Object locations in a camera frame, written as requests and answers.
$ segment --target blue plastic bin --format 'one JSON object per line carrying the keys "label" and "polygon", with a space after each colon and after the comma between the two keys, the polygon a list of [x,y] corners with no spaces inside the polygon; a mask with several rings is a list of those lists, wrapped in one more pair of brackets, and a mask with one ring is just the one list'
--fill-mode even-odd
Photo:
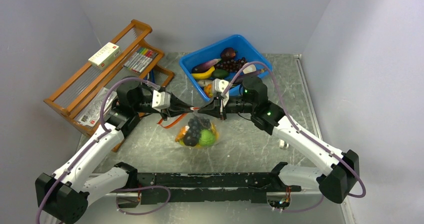
{"label": "blue plastic bin", "polygon": [[[210,61],[215,58],[220,58],[221,52],[225,48],[234,48],[236,51],[235,59],[240,59],[242,57],[245,57],[248,62],[258,61],[265,63],[269,67],[270,70],[273,69],[271,63],[265,59],[263,55],[261,55],[249,42],[244,38],[242,35],[232,35],[229,36],[223,40],[220,40],[212,45],[209,45],[207,47],[204,47],[200,50],[197,50],[195,52],[192,52],[188,55],[185,55],[181,57],[179,60],[179,65],[181,66],[182,70],[187,75],[188,79],[193,83],[196,90],[199,92],[201,97],[205,101],[209,101],[210,98],[205,94],[203,89],[199,86],[197,81],[192,76],[192,69],[204,62]],[[263,67],[261,65],[255,65],[256,69],[262,69]],[[231,81],[231,79],[234,77],[235,73],[232,73],[228,78],[226,78],[227,81]],[[258,77],[263,78],[266,75],[268,75],[268,72],[264,72],[258,75]],[[230,96],[238,96],[239,95],[239,86],[233,87],[229,90]]]}

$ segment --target plastic bag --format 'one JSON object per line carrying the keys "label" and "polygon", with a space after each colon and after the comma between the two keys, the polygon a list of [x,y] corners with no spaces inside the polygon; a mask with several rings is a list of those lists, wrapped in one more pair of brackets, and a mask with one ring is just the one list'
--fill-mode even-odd
{"label": "plastic bag", "polygon": [[218,119],[199,113],[187,113],[159,125],[169,129],[175,142],[188,148],[208,148],[220,142]]}

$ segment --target box with red logo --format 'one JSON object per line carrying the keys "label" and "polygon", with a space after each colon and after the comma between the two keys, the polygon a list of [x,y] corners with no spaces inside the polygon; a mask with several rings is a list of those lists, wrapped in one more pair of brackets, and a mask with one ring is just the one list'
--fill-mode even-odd
{"label": "box with red logo", "polygon": [[108,42],[98,52],[96,52],[88,61],[93,67],[104,70],[113,63],[115,59],[121,54],[121,48],[116,44]]}

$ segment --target gray wall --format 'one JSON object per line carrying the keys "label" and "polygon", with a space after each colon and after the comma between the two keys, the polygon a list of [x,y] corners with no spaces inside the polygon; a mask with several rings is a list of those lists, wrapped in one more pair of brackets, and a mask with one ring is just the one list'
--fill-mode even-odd
{"label": "gray wall", "polygon": [[152,26],[147,39],[190,52],[232,34],[265,53],[301,53],[330,0],[80,0],[102,44],[132,19]]}
{"label": "gray wall", "polygon": [[99,48],[77,0],[0,0],[0,223],[34,223],[34,182],[76,150],[79,132],[43,99]]}
{"label": "gray wall", "polygon": [[331,0],[303,52],[323,138],[360,156],[359,224],[424,220],[423,23],[423,0]]}

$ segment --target banana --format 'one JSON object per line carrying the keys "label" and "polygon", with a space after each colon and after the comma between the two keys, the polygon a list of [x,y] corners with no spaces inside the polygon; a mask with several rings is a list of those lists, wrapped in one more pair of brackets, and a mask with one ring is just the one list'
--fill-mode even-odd
{"label": "banana", "polygon": [[215,67],[211,67],[209,70],[203,73],[192,73],[193,78],[196,80],[208,79],[212,76],[212,73],[215,71]]}

